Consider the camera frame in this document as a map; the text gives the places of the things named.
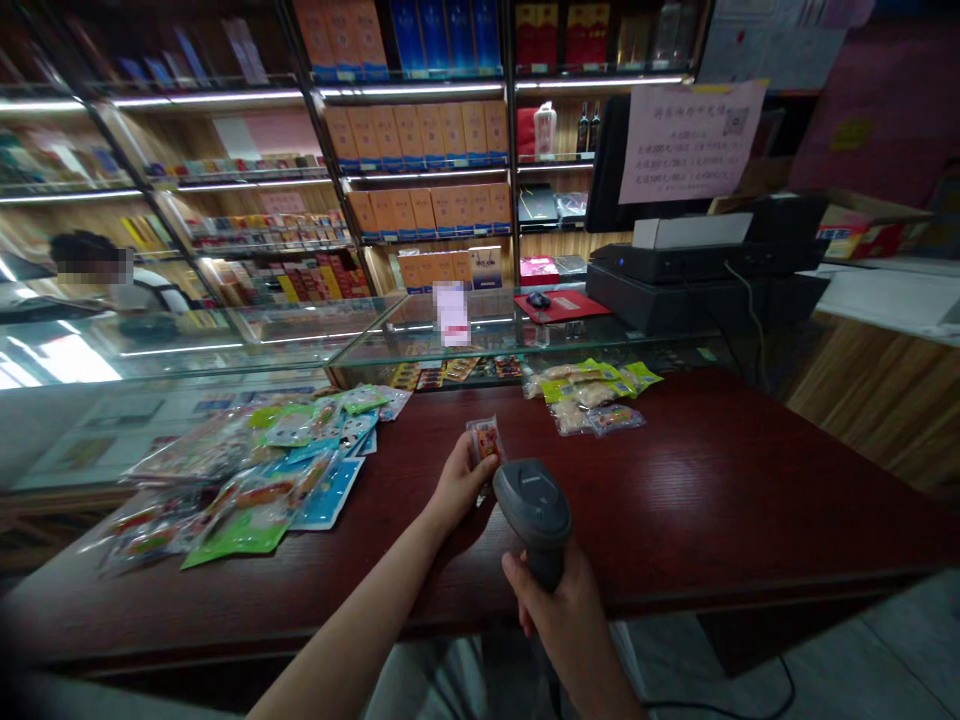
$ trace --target printed notice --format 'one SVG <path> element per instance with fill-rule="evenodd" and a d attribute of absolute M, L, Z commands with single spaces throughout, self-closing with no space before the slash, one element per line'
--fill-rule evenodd
<path fill-rule="evenodd" d="M 732 193 L 750 156 L 765 91 L 759 82 L 635 87 L 620 204 Z"/>

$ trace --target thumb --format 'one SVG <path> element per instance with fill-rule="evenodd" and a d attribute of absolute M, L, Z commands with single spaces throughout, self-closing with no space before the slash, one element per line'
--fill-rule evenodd
<path fill-rule="evenodd" d="M 543 605 L 550 601 L 550 597 L 540 587 L 540 583 L 533 579 L 527 566 L 520 562 L 517 557 L 511 553 L 504 553 L 500 558 L 500 564 L 503 566 L 503 574 L 507 576 L 507 582 L 513 588 L 517 599 L 527 608 L 534 618 L 540 615 Z"/>

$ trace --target white bottle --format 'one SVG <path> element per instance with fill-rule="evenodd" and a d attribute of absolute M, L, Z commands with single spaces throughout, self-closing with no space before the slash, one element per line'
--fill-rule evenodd
<path fill-rule="evenodd" d="M 537 160 L 554 159 L 554 141 L 557 135 L 557 111 L 552 102 L 545 102 L 533 114 L 533 129 L 537 143 Z"/>

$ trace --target black cable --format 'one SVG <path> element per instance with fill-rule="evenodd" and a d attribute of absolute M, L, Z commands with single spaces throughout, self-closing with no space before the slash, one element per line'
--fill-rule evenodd
<path fill-rule="evenodd" d="M 743 372 L 743 365 L 740 364 L 740 358 L 738 358 L 737 354 L 733 351 L 733 343 L 730 342 L 727 331 L 723 329 L 723 326 L 720 324 L 714 314 L 710 312 L 710 308 L 707 307 L 707 304 L 701 298 L 697 297 L 697 294 L 693 291 L 693 288 L 690 287 L 690 283 L 687 282 L 687 278 L 681 275 L 680 280 L 683 282 L 683 286 L 687 289 L 687 294 L 689 294 L 690 297 L 700 304 L 700 309 L 703 310 L 707 317 L 710 318 L 711 322 L 717 326 L 717 330 L 719 330 L 720 334 L 723 336 L 723 341 L 727 344 L 727 351 L 730 353 L 730 357 L 733 358 L 733 362 L 737 365 L 737 372 L 740 374 L 742 379 L 746 380 L 747 376 L 746 373 Z"/>
<path fill-rule="evenodd" d="M 751 717 L 749 715 L 740 715 L 731 710 L 724 710 L 723 708 L 718 708 L 715 705 L 710 705 L 709 703 L 695 703 L 695 702 L 681 702 L 679 700 L 658 700 L 656 702 L 644 702 L 643 707 L 647 710 L 707 710 L 708 712 L 714 712 L 718 715 L 723 715 L 724 717 L 733 718 L 734 720 L 777 720 L 782 718 L 787 714 L 787 711 L 793 707 L 794 701 L 797 699 L 797 686 L 793 683 L 793 675 L 790 674 L 790 668 L 787 667 L 787 661 L 783 659 L 782 655 L 777 656 L 777 660 L 780 661 L 780 664 L 783 665 L 783 671 L 787 674 L 787 681 L 790 683 L 790 695 L 787 696 L 786 701 L 777 708 L 774 712 L 769 715 L 761 715 L 759 717 Z"/>

